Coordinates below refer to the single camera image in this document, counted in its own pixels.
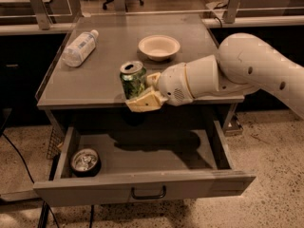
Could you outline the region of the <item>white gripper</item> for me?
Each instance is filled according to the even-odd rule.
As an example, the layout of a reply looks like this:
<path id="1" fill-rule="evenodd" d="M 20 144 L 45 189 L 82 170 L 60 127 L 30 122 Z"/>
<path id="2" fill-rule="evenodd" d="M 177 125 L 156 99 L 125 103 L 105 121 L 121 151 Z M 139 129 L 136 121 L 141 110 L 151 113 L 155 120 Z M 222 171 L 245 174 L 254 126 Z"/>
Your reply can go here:
<path id="1" fill-rule="evenodd" d="M 145 82 L 149 88 L 138 97 L 125 101 L 132 112 L 158 110 L 165 102 L 179 106 L 191 104 L 194 101 L 187 84 L 186 63 L 170 66 L 162 73 L 149 74 Z"/>

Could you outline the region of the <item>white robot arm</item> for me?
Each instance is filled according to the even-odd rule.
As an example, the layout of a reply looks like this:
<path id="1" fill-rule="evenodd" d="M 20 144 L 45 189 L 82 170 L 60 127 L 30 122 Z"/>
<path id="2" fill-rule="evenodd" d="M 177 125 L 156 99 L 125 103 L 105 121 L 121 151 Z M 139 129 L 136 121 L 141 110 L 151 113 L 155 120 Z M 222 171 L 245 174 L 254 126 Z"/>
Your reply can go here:
<path id="1" fill-rule="evenodd" d="M 125 103 L 133 112 L 163 104 L 187 105 L 205 96 L 251 94 L 262 89 L 304 118 L 304 67 L 255 35 L 226 37 L 217 55 L 179 63 L 146 77 L 147 89 Z"/>

